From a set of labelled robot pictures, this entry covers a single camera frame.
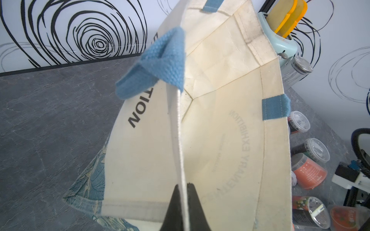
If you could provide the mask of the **dark label seed jar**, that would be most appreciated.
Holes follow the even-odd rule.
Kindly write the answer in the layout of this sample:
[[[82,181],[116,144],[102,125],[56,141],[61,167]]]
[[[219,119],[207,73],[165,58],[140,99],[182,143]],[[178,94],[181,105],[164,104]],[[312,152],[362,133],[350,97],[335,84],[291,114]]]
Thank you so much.
[[[300,228],[328,229],[330,215],[321,200],[312,196],[292,196],[293,225]]]

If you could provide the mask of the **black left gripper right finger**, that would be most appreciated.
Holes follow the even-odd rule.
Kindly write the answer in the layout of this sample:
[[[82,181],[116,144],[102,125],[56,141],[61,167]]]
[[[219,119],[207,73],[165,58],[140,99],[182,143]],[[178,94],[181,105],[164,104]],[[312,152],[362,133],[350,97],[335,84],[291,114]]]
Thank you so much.
[[[211,231],[194,184],[187,184],[187,193],[190,230]]]

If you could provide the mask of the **clear jar red band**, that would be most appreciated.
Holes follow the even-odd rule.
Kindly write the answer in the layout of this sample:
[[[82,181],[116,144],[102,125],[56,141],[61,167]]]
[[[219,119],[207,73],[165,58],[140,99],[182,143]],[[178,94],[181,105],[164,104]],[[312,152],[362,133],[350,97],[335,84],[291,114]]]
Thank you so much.
[[[288,126],[290,134],[305,133],[310,129],[309,120],[299,111],[292,111],[290,113],[288,116]]]

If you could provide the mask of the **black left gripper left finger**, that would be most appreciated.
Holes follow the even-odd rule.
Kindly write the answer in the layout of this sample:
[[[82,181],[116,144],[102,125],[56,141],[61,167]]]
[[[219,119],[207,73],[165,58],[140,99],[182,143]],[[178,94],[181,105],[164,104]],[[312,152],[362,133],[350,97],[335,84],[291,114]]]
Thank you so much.
[[[176,185],[160,231],[183,231],[183,228],[181,195]]]

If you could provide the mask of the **red yellow label jar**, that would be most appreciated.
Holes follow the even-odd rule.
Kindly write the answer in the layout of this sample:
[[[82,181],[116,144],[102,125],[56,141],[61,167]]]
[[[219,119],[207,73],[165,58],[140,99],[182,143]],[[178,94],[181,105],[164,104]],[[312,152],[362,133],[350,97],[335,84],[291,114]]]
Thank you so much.
[[[363,207],[332,206],[329,210],[331,231],[359,231],[370,218],[370,210]]]

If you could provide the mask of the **cream canvas tote bag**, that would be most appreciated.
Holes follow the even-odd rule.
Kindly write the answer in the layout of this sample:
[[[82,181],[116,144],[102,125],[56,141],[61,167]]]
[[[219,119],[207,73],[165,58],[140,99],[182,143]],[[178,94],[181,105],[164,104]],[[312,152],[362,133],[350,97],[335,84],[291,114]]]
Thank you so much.
[[[179,1],[116,83],[101,151],[63,201],[110,231],[160,231],[194,184],[211,231],[291,231],[285,95],[251,1]]]

